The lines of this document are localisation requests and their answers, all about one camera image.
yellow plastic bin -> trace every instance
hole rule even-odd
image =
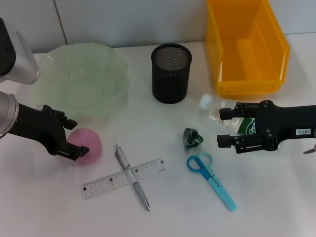
[[[268,0],[207,0],[206,46],[217,93],[268,94],[285,81],[290,47]]]

bottle cap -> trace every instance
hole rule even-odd
[[[203,110],[209,110],[211,108],[212,96],[204,94],[199,102],[199,107]]]

silver pen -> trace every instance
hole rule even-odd
[[[150,211],[149,203],[148,203],[146,195],[144,194],[142,186],[140,186],[140,184],[137,182],[137,179],[136,179],[134,173],[132,172],[132,170],[128,170],[130,168],[130,165],[129,165],[121,147],[119,147],[118,144],[115,144],[115,156],[117,157],[123,170],[127,171],[126,174],[127,174],[128,178],[130,179],[130,181],[132,182],[133,188],[134,188],[140,202],[147,210]]]

mesh pen holder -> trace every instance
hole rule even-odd
[[[152,52],[153,96],[175,104],[187,95],[192,54],[182,45],[166,43]]]

scissors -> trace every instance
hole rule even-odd
[[[210,159],[211,163],[209,165],[206,165],[200,159],[200,157],[202,157],[202,156],[207,156]],[[194,169],[194,168],[192,168],[192,166],[190,166],[190,161],[193,159],[199,165],[199,169]],[[213,157],[208,152],[201,152],[197,156],[190,156],[187,160],[187,167],[189,168],[189,170],[196,172],[196,173],[201,173],[204,176],[204,178],[208,181],[210,186],[213,188],[213,190],[216,192],[216,194],[219,196],[219,198],[226,205],[226,207],[230,211],[236,211],[237,206],[236,206],[234,200],[231,198],[231,196],[225,190],[224,186],[221,184],[221,182],[215,176],[214,171],[212,170],[212,165],[213,165]]]

